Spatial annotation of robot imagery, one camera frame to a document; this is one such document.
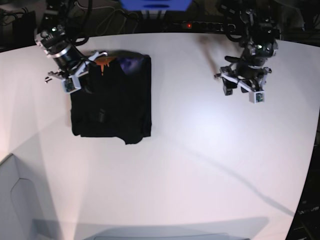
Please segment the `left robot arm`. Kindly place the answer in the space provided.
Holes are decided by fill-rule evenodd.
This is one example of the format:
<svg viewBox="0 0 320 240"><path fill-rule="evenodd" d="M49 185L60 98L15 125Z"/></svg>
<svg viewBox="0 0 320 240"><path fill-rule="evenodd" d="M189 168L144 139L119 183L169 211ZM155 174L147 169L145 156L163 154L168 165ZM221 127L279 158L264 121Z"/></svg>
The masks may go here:
<svg viewBox="0 0 320 240"><path fill-rule="evenodd" d="M272 73L265 63L278 50L276 24L268 10L259 8L253 0L222 0L217 8L223 14L225 36L238 43L243 52L239 57L225 56L229 64L220 67L214 77L222 79L226 96L240 87L252 103L264 102L264 85Z"/></svg>

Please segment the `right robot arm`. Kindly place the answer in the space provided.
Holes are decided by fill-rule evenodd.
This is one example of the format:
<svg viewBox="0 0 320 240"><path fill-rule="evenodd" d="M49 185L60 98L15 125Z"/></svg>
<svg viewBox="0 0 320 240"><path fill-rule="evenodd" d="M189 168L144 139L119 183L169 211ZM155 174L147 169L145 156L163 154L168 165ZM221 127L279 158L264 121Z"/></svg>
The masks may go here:
<svg viewBox="0 0 320 240"><path fill-rule="evenodd" d="M93 10L93 1L87 2L87 9L82 22L75 26L69 17L75 6L74 0L47 0L41 23L35 32L34 41L48 58L58 66L58 71L49 72L45 78L48 83L53 79L73 82L78 80L87 64L95 66L96 59L107 56L106 52L95 52L92 56L84 55L78 46L88 42L85 26Z"/></svg>

